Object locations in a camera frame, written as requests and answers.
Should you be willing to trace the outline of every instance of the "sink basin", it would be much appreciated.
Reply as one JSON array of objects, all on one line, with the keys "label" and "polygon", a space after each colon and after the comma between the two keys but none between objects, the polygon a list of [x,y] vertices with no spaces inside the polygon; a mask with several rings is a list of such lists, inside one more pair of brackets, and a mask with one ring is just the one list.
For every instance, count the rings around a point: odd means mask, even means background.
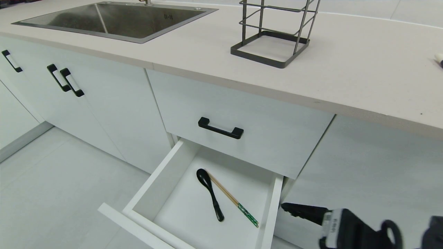
[{"label": "sink basin", "polygon": [[100,2],[13,24],[145,43],[216,10],[162,4]]}]

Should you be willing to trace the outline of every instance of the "metal rack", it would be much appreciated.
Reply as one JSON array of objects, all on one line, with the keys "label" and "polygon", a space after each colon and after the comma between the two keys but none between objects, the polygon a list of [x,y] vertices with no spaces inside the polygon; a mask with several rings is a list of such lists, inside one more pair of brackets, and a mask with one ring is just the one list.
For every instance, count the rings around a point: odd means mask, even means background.
[{"label": "metal rack", "polygon": [[[243,58],[246,58],[249,60],[253,60],[256,62],[260,62],[260,63],[266,64],[269,66],[274,66],[274,67],[278,67],[278,68],[285,68],[301,52],[303,52],[303,50],[305,50],[307,48],[307,46],[309,45],[309,42],[310,42],[309,37],[311,36],[311,31],[312,31],[312,27],[314,26],[315,17],[317,16],[317,13],[319,10],[320,0],[306,0],[306,5],[301,9],[284,8],[284,7],[278,7],[278,6],[265,5],[264,1],[265,0],[261,0],[261,4],[251,4],[251,3],[248,3],[248,0],[240,1],[240,4],[243,5],[243,19],[239,22],[239,24],[243,26],[242,27],[242,40],[240,43],[237,43],[231,47],[231,54],[236,55],[236,56],[240,56],[240,57],[243,57]],[[314,1],[318,1],[315,10],[309,10],[309,5]],[[254,11],[252,14],[247,16],[247,6],[254,6],[254,7],[260,7],[260,8],[256,11]],[[273,30],[273,29],[269,29],[269,28],[264,28],[263,27],[263,12],[264,12],[264,9],[266,9],[266,8],[282,10],[282,11],[289,11],[289,12],[297,12],[297,13],[303,12],[303,17],[302,17],[302,21],[300,24],[300,28],[298,29],[297,32],[295,32],[293,34],[281,32],[281,31],[277,31],[277,30]],[[309,12],[314,13],[314,15],[306,21],[306,15]],[[256,25],[252,25],[252,24],[247,24],[246,20],[257,13],[260,13],[259,25],[256,26]],[[308,23],[311,23],[311,27],[309,29],[309,34],[306,38],[303,38],[303,37],[301,37],[302,30]],[[249,38],[246,38],[246,27],[257,28],[258,33],[249,37]],[[262,56],[259,56],[256,54],[251,54],[251,53],[239,50],[241,47],[257,40],[258,38],[260,38],[261,36],[264,36],[264,35],[295,42],[295,48],[294,48],[294,52],[293,52],[292,56],[289,59],[287,59],[286,61],[282,62],[282,61],[273,60],[270,58],[262,57]]]}]

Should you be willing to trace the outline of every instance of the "white tile floor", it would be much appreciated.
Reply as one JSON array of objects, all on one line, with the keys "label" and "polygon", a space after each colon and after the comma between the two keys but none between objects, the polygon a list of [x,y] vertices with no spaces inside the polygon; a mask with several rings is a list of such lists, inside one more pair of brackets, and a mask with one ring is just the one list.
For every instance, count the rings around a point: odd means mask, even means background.
[{"label": "white tile floor", "polygon": [[[123,210],[148,177],[52,128],[0,163],[0,248],[148,248],[97,211]],[[278,238],[272,248],[296,249]]]}]

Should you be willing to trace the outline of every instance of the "countertop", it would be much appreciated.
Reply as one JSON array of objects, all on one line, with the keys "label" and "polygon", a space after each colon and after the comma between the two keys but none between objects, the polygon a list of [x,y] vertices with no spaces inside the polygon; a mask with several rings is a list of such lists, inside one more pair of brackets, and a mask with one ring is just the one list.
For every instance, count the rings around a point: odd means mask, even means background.
[{"label": "countertop", "polygon": [[[96,2],[44,0],[2,9],[0,35],[443,140],[443,69],[433,59],[443,52],[443,29],[319,13],[309,47],[288,67],[278,69],[230,54],[230,47],[241,41],[240,6],[180,3],[219,10],[144,44],[10,24]],[[298,17],[281,13],[266,12],[265,25],[298,30]],[[250,35],[256,32],[249,30]],[[264,39],[256,47],[287,52],[285,44],[270,47],[268,42]]]}]

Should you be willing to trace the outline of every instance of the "cabinet handle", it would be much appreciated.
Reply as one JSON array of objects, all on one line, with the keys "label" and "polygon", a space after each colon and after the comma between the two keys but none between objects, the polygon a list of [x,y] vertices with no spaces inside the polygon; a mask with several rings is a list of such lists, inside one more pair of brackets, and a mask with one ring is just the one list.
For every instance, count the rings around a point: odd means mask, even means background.
[{"label": "cabinet handle", "polygon": [[204,129],[207,129],[207,130],[210,130],[210,131],[213,131],[213,132],[217,132],[217,133],[220,133],[222,135],[229,136],[229,137],[232,137],[232,138],[235,138],[235,139],[240,139],[241,135],[243,135],[243,132],[244,132],[243,129],[240,129],[240,128],[237,128],[237,127],[235,127],[234,130],[232,130],[232,132],[227,132],[227,131],[220,130],[218,128],[209,126],[209,118],[205,118],[205,117],[201,117],[200,118],[200,120],[198,121],[198,125],[200,127],[204,128]]},{"label": "cabinet handle", "polygon": [[54,72],[57,71],[57,67],[54,64],[50,64],[49,66],[46,67],[48,69],[48,71],[51,73],[52,77],[54,78],[54,80],[57,82],[58,86],[63,90],[63,92],[67,92],[69,90],[71,90],[71,88],[69,87],[69,85],[64,85],[62,86],[60,84],[60,82],[58,81],[58,79],[55,77]]},{"label": "cabinet handle", "polygon": [[60,74],[63,76],[63,79],[65,79],[66,83],[68,83],[68,85],[69,85],[69,88],[71,88],[71,90],[74,92],[74,94],[75,94],[77,97],[81,97],[81,96],[85,95],[85,93],[84,93],[81,89],[78,89],[78,90],[76,91],[76,90],[74,89],[74,87],[72,87],[71,83],[69,83],[69,80],[67,79],[67,77],[68,77],[69,75],[71,75],[71,72],[69,71],[69,69],[67,69],[67,68],[63,68],[62,70],[60,70]]},{"label": "cabinet handle", "polygon": [[8,56],[11,55],[11,53],[9,53],[8,50],[2,51],[1,53],[3,54],[3,56],[6,58],[6,60],[9,62],[9,64],[12,66],[12,68],[13,68],[17,73],[23,71],[23,69],[22,69],[21,67],[19,67],[19,66],[18,66],[18,67],[15,67],[15,66],[12,64],[11,60],[8,58]]}]

